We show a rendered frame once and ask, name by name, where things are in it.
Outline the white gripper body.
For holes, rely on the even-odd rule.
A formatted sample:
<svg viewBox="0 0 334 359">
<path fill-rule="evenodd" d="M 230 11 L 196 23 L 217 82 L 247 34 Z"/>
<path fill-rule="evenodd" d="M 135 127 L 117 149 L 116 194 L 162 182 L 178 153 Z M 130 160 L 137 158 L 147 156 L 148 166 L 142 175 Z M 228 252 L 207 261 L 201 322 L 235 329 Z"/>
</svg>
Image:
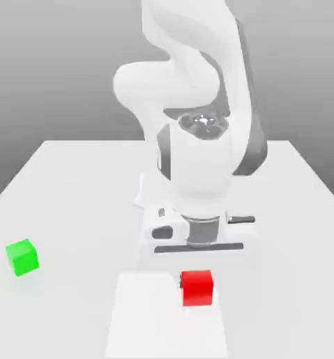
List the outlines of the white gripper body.
<svg viewBox="0 0 334 359">
<path fill-rule="evenodd" d="M 153 250 L 153 269 L 221 269 L 244 260 L 242 243 L 217 243 L 204 247 L 157 245 Z"/>
</svg>

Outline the small red cube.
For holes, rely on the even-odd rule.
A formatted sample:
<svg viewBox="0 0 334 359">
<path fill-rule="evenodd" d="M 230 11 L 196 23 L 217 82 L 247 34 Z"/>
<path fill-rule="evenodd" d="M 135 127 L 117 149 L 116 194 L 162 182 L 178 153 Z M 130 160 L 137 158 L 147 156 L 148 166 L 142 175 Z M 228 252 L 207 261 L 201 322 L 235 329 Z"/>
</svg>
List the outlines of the small red cube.
<svg viewBox="0 0 334 359">
<path fill-rule="evenodd" d="M 210 270 L 182 271 L 180 288 L 184 306 L 212 305 L 214 279 Z"/>
</svg>

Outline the small green cube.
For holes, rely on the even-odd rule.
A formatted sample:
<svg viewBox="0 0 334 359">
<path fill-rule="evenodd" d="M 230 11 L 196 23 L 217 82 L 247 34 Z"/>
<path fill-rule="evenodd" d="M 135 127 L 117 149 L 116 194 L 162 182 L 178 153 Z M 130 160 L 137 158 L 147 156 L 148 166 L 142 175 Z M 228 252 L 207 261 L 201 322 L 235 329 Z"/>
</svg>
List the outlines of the small green cube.
<svg viewBox="0 0 334 359">
<path fill-rule="evenodd" d="M 17 277 L 40 267 L 36 248 L 28 238 L 7 245 L 6 255 L 8 263 Z"/>
</svg>

